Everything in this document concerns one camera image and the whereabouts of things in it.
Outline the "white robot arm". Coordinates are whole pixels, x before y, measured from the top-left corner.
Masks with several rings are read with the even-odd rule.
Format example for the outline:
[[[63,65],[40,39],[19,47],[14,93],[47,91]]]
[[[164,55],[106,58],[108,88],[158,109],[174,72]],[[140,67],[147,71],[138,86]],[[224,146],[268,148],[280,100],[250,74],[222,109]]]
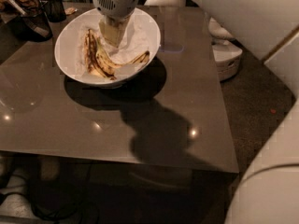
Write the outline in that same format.
[[[299,224],[299,0],[192,0],[270,71],[251,73],[229,103],[235,130],[263,132],[230,205],[215,193],[193,210],[112,209],[111,222]]]

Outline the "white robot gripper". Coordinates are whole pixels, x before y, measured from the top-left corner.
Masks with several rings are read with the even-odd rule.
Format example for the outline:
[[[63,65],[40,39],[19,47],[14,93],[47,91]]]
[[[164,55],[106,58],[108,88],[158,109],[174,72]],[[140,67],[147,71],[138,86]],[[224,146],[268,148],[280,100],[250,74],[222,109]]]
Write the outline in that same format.
[[[126,31],[130,16],[138,0],[93,0],[93,4],[104,16],[99,21],[99,28],[106,42],[117,48]]]

